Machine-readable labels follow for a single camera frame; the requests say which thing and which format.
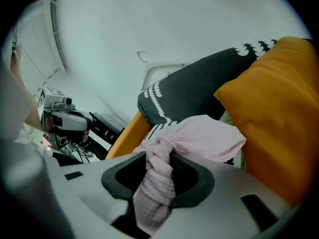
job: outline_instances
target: pink cloth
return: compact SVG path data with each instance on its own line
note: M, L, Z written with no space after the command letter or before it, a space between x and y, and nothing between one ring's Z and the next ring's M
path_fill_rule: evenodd
M133 197L138 227L153 235L169 216L169 204L175 197L173 169L169 165L173 150L184 157L191 153L225 162L245 142L246 138L236 127L207 115L187 118L161 129L152 140L144 140L133 152L146 152L147 172Z

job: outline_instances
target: orange pillow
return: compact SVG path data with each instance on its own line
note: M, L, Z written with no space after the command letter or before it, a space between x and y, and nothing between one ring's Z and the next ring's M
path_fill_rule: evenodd
M214 96L247 138L248 172L292 206L319 163L319 62L314 46L284 37Z

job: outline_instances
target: black panel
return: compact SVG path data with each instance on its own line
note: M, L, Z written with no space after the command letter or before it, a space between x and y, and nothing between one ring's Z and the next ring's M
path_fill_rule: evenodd
M278 219L256 195L247 195L242 197L241 200L261 231L265 231L277 222Z
M72 179L80 177L82 175L83 175L83 173L81 173L81 172L68 173L68 174L65 174L65 178L67 180L72 180Z
M121 132L109 124L98 113L90 113L93 118L92 131L101 139L113 145L119 138Z

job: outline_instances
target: person's arm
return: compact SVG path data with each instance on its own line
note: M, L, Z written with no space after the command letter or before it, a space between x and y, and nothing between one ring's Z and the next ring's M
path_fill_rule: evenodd
M37 110L37 104L32 95L26 90L23 80L20 73L20 59L21 59L21 45L19 44L15 48L15 52L11 55L11 64L10 64L10 71L13 74L15 80L19 83L23 91L25 92L26 98L30 99L32 101L32 107L30 110L30 113L28 117L25 120L25 123L31 127L34 127L40 131L42 131L41 128L41 122L39 113Z

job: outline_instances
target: black slot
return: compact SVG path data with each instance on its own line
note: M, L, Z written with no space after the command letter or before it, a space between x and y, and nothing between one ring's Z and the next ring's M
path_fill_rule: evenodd
M206 167L176 153L170 155L170 165L176 194L170 203L172 209L196 206L213 190L215 180Z
M81 172L68 173L65 175L65 178L69 181L69 180L72 180L74 178L80 177L82 175L83 175L83 173L81 173Z
M256 195L247 195L241 198L250 214L253 216L261 232L265 231L278 219Z

